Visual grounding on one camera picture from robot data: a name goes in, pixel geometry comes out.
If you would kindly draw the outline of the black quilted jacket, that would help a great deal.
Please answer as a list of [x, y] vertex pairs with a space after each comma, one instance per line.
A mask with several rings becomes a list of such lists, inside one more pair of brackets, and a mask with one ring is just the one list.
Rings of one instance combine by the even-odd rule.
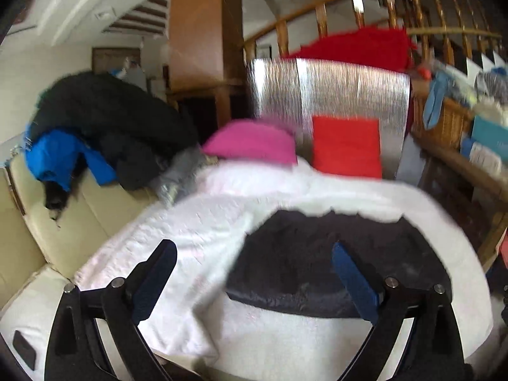
[[248, 234], [226, 280], [229, 299], [310, 318], [369, 318], [384, 280], [452, 293], [430, 244], [405, 217], [276, 211]]

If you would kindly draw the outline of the cream leather sofa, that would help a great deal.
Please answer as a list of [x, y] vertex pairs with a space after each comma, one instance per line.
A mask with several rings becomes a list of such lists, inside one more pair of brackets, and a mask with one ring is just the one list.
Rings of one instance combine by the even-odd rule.
[[89, 170], [56, 220], [45, 199], [24, 155], [11, 158], [1, 169], [1, 306], [46, 265], [73, 277], [100, 246], [157, 201], [148, 188], [127, 192], [116, 183], [100, 186]]

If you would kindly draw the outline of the white bed sheet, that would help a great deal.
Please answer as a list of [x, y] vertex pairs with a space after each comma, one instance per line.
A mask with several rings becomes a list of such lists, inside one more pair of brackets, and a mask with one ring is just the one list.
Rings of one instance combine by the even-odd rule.
[[34, 380], [45, 375], [64, 287], [108, 285], [165, 239], [177, 264], [139, 329], [156, 356], [218, 378], [334, 380], [370, 325], [335, 273], [335, 244], [408, 288], [443, 288], [462, 353], [493, 326], [485, 273], [471, 243], [428, 194], [400, 182], [222, 162], [164, 205], [141, 189], [85, 174], [60, 215], [22, 157], [1, 178], [1, 335]]

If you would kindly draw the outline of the wooden side table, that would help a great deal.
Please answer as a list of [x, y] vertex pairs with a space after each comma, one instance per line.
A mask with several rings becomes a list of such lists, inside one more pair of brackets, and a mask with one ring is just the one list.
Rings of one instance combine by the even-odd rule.
[[474, 166], [458, 151], [415, 136], [425, 165], [418, 187], [435, 198], [462, 228], [488, 270], [507, 231], [507, 185]]

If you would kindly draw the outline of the grey garment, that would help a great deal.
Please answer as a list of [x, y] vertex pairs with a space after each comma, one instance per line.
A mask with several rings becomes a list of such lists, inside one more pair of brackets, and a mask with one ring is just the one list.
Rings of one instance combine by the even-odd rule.
[[199, 170], [218, 161], [217, 157], [203, 153], [200, 147], [190, 147], [176, 154], [149, 186], [166, 207], [171, 207], [196, 191]]

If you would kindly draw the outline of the white patterned tissue pack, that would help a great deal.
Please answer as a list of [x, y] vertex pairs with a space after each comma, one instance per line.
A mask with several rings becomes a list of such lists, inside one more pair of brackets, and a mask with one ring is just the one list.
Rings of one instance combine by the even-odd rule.
[[504, 174], [501, 157], [472, 138], [464, 137], [461, 141], [460, 153], [471, 164], [484, 170], [489, 176], [500, 179]]

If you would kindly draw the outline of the red pillow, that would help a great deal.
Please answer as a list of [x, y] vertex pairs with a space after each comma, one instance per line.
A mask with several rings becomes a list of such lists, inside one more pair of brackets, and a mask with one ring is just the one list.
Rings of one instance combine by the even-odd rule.
[[379, 120], [314, 115], [312, 167], [331, 175], [381, 179]]

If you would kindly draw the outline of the light blue tissue box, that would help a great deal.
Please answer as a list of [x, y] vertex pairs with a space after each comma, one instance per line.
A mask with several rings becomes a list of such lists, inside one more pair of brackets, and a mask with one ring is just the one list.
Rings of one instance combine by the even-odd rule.
[[504, 160], [507, 159], [508, 131], [506, 127], [476, 115], [472, 138], [498, 153]]

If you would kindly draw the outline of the black coat pile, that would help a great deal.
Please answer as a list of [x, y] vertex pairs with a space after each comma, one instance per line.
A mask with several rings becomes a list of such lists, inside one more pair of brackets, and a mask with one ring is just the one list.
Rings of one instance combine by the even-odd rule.
[[54, 130], [69, 133], [101, 154], [129, 191], [144, 188], [179, 152], [198, 145], [184, 117], [140, 87], [109, 73], [79, 72], [40, 95], [26, 140]]

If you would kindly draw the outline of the wicker basket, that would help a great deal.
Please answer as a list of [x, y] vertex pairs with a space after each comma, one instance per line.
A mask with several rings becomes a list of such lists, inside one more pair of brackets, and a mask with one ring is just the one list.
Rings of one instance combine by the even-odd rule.
[[412, 99], [413, 124], [411, 134], [418, 139], [439, 145], [440, 147], [458, 150], [463, 135], [469, 135], [473, 126], [474, 114], [459, 103], [445, 97], [438, 123], [432, 129], [424, 128], [423, 112], [425, 97], [415, 96]]

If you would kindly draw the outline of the blue cloth in basket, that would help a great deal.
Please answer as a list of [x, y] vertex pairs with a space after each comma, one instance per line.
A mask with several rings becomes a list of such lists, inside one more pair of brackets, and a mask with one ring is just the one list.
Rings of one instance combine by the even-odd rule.
[[436, 73], [429, 86], [429, 94], [424, 105], [423, 126], [426, 131], [434, 128], [440, 119], [444, 98], [450, 93], [452, 79], [444, 71]]

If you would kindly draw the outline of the pink pillow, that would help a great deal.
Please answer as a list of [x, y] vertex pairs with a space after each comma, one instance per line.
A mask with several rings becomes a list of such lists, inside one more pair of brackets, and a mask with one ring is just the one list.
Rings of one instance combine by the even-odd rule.
[[202, 146], [209, 156], [291, 166], [297, 163], [294, 137], [257, 120], [232, 120]]

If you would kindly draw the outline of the silver foil insulation panel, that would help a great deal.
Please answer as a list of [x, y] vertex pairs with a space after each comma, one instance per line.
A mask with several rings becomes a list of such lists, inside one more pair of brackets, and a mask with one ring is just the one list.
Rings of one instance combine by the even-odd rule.
[[296, 153], [309, 162], [314, 115], [378, 120], [382, 174], [396, 176], [411, 95], [405, 73], [317, 59], [257, 58], [247, 66], [247, 86], [253, 116], [287, 128]]

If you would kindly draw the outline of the red blanket on railing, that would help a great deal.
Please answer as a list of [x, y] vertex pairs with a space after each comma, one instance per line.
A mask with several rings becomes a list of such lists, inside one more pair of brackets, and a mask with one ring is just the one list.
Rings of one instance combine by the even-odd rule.
[[284, 59], [316, 59], [359, 64], [395, 72], [413, 67], [416, 49], [405, 29], [365, 27], [319, 38]]

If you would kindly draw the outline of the wooden stair railing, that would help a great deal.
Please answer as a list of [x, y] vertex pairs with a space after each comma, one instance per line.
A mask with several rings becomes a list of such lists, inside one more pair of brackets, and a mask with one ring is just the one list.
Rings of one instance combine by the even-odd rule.
[[365, 27], [405, 29], [421, 58], [440, 52], [449, 64], [458, 52], [473, 58], [505, 50], [480, 0], [312, 0], [245, 37], [242, 49], [252, 61], [272, 39], [271, 56], [286, 56], [311, 40]]

